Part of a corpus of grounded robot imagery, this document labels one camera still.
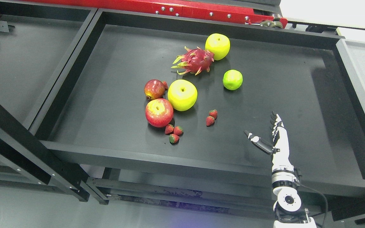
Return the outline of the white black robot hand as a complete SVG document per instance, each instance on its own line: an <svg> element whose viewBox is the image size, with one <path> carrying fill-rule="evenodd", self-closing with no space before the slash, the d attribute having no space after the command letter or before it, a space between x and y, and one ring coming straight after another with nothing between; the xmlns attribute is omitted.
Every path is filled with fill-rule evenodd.
<svg viewBox="0 0 365 228"><path fill-rule="evenodd" d="M263 151L265 154L269 155L272 160L272 172L278 170L286 170L289 172L294 172L294 166L289 160L290 147L288 132L284 126L281 117L272 112L271 114L271 131L272 131L272 144L267 143L261 137L245 130L244 134L252 144Z"/></svg>

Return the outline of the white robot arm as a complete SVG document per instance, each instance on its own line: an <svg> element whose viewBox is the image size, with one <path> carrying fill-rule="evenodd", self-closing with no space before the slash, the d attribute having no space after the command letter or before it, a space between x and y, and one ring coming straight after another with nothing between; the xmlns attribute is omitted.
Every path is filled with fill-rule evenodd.
<svg viewBox="0 0 365 228"><path fill-rule="evenodd" d="M303 206L297 188L300 186L300 170L287 168L272 172L272 191L277 197L273 211L274 228L316 228L315 220L309 216L309 210Z"/></svg>

